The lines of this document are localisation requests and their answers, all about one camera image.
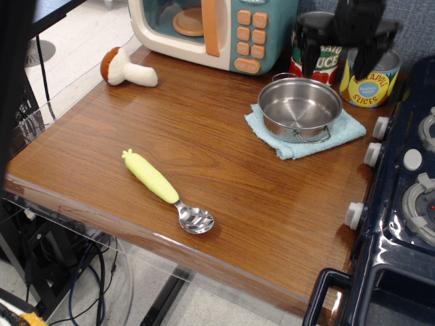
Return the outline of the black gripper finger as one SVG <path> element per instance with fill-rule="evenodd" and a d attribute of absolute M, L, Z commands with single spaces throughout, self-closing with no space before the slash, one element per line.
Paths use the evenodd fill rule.
<path fill-rule="evenodd" d="M 314 72 L 320 52 L 320 45 L 314 42 L 308 42 L 301 49 L 302 74 L 305 77 L 310 77 Z"/>
<path fill-rule="evenodd" d="M 354 74 L 357 80 L 364 79 L 374 70 L 385 52 L 383 41 L 361 43 L 358 45 L 358 52 L 354 61 Z"/>

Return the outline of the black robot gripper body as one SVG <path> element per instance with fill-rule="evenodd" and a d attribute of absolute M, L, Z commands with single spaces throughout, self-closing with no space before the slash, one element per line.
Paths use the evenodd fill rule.
<path fill-rule="evenodd" d="M 384 19 L 385 8 L 385 1 L 339 1 L 333 13 L 300 14 L 294 41 L 301 49 L 308 46 L 388 49 L 394 43 L 400 23 Z"/>

